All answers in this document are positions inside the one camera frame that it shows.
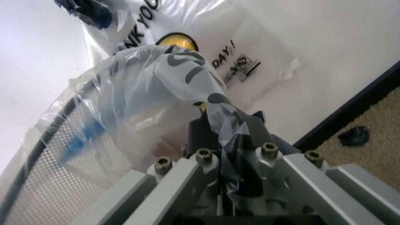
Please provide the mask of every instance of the black plastic part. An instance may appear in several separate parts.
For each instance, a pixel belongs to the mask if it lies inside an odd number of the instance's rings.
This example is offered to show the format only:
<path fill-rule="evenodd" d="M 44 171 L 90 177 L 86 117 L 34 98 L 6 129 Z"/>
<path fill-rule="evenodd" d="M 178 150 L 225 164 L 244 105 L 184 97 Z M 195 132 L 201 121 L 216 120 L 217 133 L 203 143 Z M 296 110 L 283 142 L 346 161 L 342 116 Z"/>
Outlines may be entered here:
<path fill-rule="evenodd" d="M 294 146 L 302 152 L 314 150 L 348 123 L 359 117 L 400 85 L 400 61 L 332 113 Z"/>
<path fill-rule="evenodd" d="M 318 215 L 178 217 L 173 225 L 324 225 Z"/>
<path fill-rule="evenodd" d="M 351 128 L 338 136 L 344 146 L 361 147 L 370 140 L 370 129 L 364 126 Z"/>
<path fill-rule="evenodd" d="M 253 116 L 258 117 L 261 119 L 261 121 L 263 123 L 265 123 L 265 119 L 264 119 L 264 113 L 262 111 L 257 111 L 253 114 Z"/>
<path fill-rule="evenodd" d="M 109 27 L 112 14 L 102 0 L 54 0 L 59 7 L 64 7 L 84 23 L 98 29 Z"/>
<path fill-rule="evenodd" d="M 219 155 L 218 134 L 211 130 L 206 112 L 203 112 L 199 119 L 189 123 L 187 157 L 190 157 L 200 148 L 210 149 L 213 153 Z"/>

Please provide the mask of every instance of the mesh panel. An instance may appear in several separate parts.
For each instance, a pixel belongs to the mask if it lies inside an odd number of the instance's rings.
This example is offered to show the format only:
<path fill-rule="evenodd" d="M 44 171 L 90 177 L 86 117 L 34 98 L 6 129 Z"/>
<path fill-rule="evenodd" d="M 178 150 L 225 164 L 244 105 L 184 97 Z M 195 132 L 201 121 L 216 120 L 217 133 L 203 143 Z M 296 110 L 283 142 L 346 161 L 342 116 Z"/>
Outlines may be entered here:
<path fill-rule="evenodd" d="M 82 110 L 81 105 L 74 110 L 48 143 L 25 181 L 6 224 L 67 224 L 105 191 L 75 176 L 57 160 L 57 155 L 75 135 L 71 118 L 77 118 L 78 111 Z M 81 166 L 90 167 L 90 161 L 84 160 L 86 157 L 79 158 Z"/>

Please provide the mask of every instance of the plastic bag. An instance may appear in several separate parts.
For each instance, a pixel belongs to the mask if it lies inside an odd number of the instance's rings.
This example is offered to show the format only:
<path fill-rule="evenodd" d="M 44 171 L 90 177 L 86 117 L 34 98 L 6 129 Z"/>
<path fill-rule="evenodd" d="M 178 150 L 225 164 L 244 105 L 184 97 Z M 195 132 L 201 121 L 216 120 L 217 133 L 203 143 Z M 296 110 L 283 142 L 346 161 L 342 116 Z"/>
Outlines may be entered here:
<path fill-rule="evenodd" d="M 68 221 L 131 168 L 145 172 L 159 156 L 179 158 L 189 122 L 200 117 L 199 102 L 206 103 L 211 130 L 218 134 L 228 195 L 236 206 L 246 197 L 262 199 L 254 150 L 271 137 L 225 90 L 198 52 L 150 45 L 117 53 L 72 80 L 28 133 L 23 157 L 16 156 L 24 165 L 2 215 L 17 224 L 31 217 Z M 37 133 L 43 135 L 29 150 L 25 144 Z"/>
<path fill-rule="evenodd" d="M 99 30 L 84 24 L 90 60 L 148 44 L 176 44 L 199 51 L 245 108 L 292 76 L 298 60 L 243 7 L 231 0 L 115 0 L 112 22 Z"/>

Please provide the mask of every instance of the carpet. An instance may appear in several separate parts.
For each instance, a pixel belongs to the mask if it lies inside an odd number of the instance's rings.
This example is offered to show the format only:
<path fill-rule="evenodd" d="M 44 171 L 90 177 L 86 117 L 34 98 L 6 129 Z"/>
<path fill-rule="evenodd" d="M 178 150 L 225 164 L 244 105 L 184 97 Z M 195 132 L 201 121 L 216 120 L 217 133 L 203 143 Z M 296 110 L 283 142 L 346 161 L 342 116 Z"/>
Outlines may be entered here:
<path fill-rule="evenodd" d="M 369 127 L 370 140 L 362 147 L 342 146 L 338 135 L 355 126 Z M 330 166 L 356 163 L 400 190 L 400 88 L 347 124 L 317 150 Z"/>

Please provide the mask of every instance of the bolt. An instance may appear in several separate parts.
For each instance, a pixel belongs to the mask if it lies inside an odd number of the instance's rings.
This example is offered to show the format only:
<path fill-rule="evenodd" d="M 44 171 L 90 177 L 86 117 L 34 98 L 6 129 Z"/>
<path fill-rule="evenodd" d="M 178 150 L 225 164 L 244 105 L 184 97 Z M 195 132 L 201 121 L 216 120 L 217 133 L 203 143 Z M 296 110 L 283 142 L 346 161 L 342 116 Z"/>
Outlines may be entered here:
<path fill-rule="evenodd" d="M 156 163 L 154 163 L 154 168 L 156 170 L 156 173 L 166 175 L 168 171 L 172 168 L 172 161 L 170 158 L 165 156 L 159 157 Z"/>
<path fill-rule="evenodd" d="M 213 153 L 209 149 L 197 149 L 196 161 L 201 164 L 209 164 L 213 161 Z"/>
<path fill-rule="evenodd" d="M 306 151 L 304 157 L 318 168 L 321 168 L 324 162 L 324 158 L 315 150 Z"/>
<path fill-rule="evenodd" d="M 181 150 L 182 157 L 186 157 L 186 155 L 187 155 L 187 145 L 186 144 L 182 144 L 180 146 L 180 150 Z"/>
<path fill-rule="evenodd" d="M 278 156 L 278 146 L 272 142 L 266 142 L 261 147 L 261 153 L 268 159 L 274 159 Z"/>

